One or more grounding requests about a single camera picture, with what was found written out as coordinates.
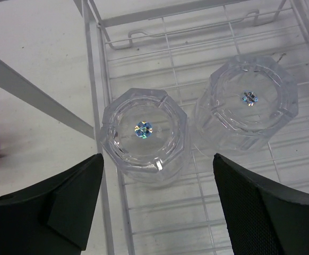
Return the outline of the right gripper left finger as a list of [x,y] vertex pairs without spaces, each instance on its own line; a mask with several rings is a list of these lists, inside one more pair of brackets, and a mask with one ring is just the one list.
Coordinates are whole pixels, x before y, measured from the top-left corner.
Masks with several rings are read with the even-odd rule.
[[81,254],[95,214],[104,159],[0,197],[0,254]]

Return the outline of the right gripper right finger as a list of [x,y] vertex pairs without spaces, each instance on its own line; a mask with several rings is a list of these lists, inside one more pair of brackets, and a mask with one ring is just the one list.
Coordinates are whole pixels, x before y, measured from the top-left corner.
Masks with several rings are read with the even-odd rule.
[[221,154],[213,173],[234,254],[309,254],[309,193]]

